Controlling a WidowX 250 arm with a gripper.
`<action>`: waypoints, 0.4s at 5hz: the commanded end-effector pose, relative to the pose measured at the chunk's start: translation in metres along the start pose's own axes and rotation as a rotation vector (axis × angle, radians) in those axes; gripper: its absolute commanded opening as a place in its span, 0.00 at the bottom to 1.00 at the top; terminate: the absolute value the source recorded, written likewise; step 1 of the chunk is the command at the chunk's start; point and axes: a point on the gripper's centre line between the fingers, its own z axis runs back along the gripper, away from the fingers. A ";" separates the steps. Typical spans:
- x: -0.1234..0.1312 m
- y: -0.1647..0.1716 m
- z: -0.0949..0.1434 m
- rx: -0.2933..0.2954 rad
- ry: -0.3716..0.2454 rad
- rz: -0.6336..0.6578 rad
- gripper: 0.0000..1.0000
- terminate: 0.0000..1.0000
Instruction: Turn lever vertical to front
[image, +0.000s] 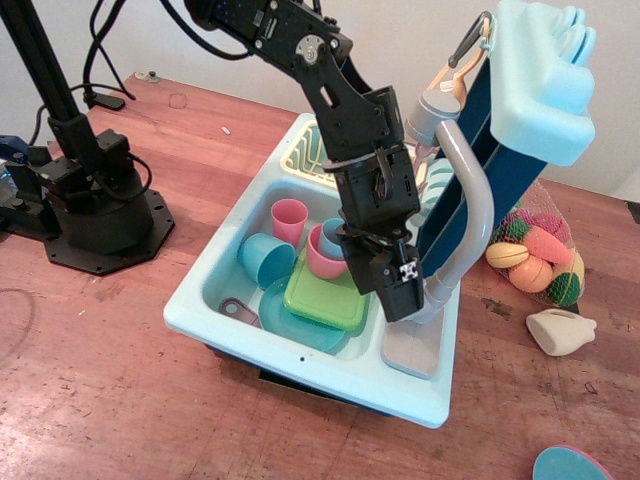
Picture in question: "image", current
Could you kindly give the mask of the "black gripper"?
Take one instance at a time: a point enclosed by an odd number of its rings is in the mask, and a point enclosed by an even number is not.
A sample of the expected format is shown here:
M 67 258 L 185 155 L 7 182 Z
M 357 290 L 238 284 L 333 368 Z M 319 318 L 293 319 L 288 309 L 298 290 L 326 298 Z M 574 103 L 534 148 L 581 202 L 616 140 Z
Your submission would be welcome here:
M 339 236 L 359 291 L 377 293 L 389 323 L 413 315 L 424 306 L 424 289 L 407 228 L 419 207 L 409 150 L 377 147 L 350 160 L 329 160 L 327 172 L 338 187 L 344 220 Z

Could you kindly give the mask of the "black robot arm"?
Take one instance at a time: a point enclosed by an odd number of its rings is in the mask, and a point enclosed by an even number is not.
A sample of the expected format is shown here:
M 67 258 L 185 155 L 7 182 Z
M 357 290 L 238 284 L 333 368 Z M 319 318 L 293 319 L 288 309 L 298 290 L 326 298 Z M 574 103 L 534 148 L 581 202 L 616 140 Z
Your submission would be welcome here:
M 338 230 L 360 293 L 375 292 L 387 321 L 424 305 L 422 268 L 407 222 L 419 210 L 412 161 L 391 87 L 372 89 L 352 41 L 303 1 L 188 1 L 193 22 L 219 29 L 293 78 L 313 109 L 341 200 Z

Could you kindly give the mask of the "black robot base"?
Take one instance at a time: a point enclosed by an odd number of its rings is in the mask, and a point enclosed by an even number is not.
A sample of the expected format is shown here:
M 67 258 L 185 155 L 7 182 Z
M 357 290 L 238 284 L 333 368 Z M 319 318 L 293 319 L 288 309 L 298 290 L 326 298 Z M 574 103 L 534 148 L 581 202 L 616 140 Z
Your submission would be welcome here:
M 115 173 L 93 179 L 69 159 L 18 137 L 1 139 L 1 229 L 43 243 L 50 262 L 107 275 L 151 260 L 175 225 L 137 171 L 126 138 L 98 138 Z

